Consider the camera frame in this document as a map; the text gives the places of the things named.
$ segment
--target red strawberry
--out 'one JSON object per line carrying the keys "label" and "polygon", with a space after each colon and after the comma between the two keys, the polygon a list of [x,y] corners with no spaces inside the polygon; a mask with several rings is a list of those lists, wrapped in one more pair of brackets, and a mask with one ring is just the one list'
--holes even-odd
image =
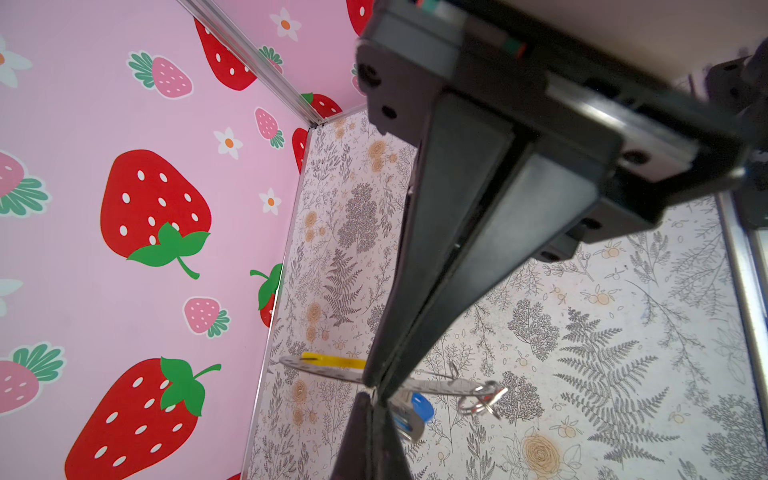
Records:
{"label": "red strawberry", "polygon": [[208,296],[190,298],[184,304],[184,318],[192,333],[202,335],[208,333],[208,338],[221,335],[227,331],[230,322],[226,310],[220,310],[219,302]]}
{"label": "red strawberry", "polygon": [[283,59],[280,58],[280,54],[277,53],[274,48],[264,45],[259,49],[259,53],[261,53],[264,58],[269,60],[272,66],[277,69],[278,72],[281,74],[283,73],[283,67],[281,67],[283,64]]}
{"label": "red strawberry", "polygon": [[357,90],[357,93],[361,94],[363,97],[366,96],[365,92],[360,90],[360,82],[357,78],[357,63],[352,66],[352,86]]}
{"label": "red strawberry", "polygon": [[200,42],[203,44],[205,58],[208,60],[210,69],[221,83],[233,90],[244,90],[248,85],[256,80],[256,75],[248,69],[243,62],[229,51],[227,47],[221,44],[207,28],[195,19],[197,35],[200,36]]}
{"label": "red strawberry", "polygon": [[0,415],[14,412],[38,398],[42,385],[58,379],[66,360],[63,348],[48,342],[22,346],[0,360]]}
{"label": "red strawberry", "polygon": [[160,155],[133,150],[112,164],[101,203],[101,235],[121,257],[148,266],[199,252],[210,230],[210,208],[195,187]]}
{"label": "red strawberry", "polygon": [[277,286],[280,285],[280,274],[283,272],[283,264],[278,263],[272,267],[270,275],[261,273],[259,270],[251,270],[250,275],[260,275],[266,278],[266,282],[262,283],[259,288],[259,311],[261,313],[261,321],[269,328],[272,324],[272,314],[275,308],[275,293],[277,293]]}
{"label": "red strawberry", "polygon": [[268,114],[263,108],[256,109],[256,122],[259,125],[259,133],[266,140],[270,141],[270,145],[280,149],[283,148],[283,132],[277,129],[277,121],[275,117]]}
{"label": "red strawberry", "polygon": [[301,94],[304,100],[320,115],[320,117],[328,118],[341,112],[341,107],[330,98],[321,94]]}
{"label": "red strawberry", "polygon": [[296,166],[299,168],[301,174],[301,167],[304,165],[304,150],[306,149],[306,136],[308,131],[303,128],[297,128],[293,132],[291,143],[293,144],[293,156],[296,157]]}
{"label": "red strawberry", "polygon": [[157,93],[171,100],[192,94],[192,80],[167,58],[159,55],[151,57],[146,51],[131,52],[126,63],[147,90],[157,90]]}
{"label": "red strawberry", "polygon": [[24,164],[11,154],[0,151],[0,217],[28,217],[41,214],[51,197],[38,178],[25,175]]}
{"label": "red strawberry", "polygon": [[202,415],[205,388],[189,363],[149,359],[124,373],[101,399],[64,463],[67,480],[121,480],[176,452]]}
{"label": "red strawberry", "polygon": [[349,14],[349,21],[352,22],[352,28],[360,36],[366,29],[368,20],[373,13],[373,0],[346,0],[346,12]]}

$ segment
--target yellow strip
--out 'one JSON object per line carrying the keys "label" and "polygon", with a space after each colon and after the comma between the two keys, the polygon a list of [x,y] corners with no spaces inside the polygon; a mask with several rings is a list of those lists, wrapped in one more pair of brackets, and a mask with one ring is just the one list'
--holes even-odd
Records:
{"label": "yellow strip", "polygon": [[311,362],[318,366],[333,366],[341,369],[363,370],[366,367],[365,360],[347,359],[342,356],[320,355],[319,353],[304,352],[301,354],[301,360]]}

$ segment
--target floral patterned surface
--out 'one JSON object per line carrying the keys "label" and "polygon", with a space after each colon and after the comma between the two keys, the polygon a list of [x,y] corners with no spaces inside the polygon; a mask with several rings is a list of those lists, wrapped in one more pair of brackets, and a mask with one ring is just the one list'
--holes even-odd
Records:
{"label": "floral patterned surface", "polygon": [[[270,333],[248,479],[328,478],[360,387],[276,363],[365,358],[386,302],[415,149],[362,112],[313,133]],[[739,310],[712,198],[572,260],[529,260],[455,322],[416,376],[509,388],[503,419],[435,419],[415,478],[768,478]]]}

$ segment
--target strawberry wallpaper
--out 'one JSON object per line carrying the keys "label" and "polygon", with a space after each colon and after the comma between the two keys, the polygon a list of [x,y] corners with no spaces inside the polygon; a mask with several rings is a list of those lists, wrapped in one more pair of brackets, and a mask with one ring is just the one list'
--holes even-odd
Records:
{"label": "strawberry wallpaper", "polygon": [[237,478],[306,125],[174,0],[2,3],[0,104],[0,476]]}
{"label": "strawberry wallpaper", "polygon": [[366,103],[355,42],[373,0],[214,2],[324,118]]}

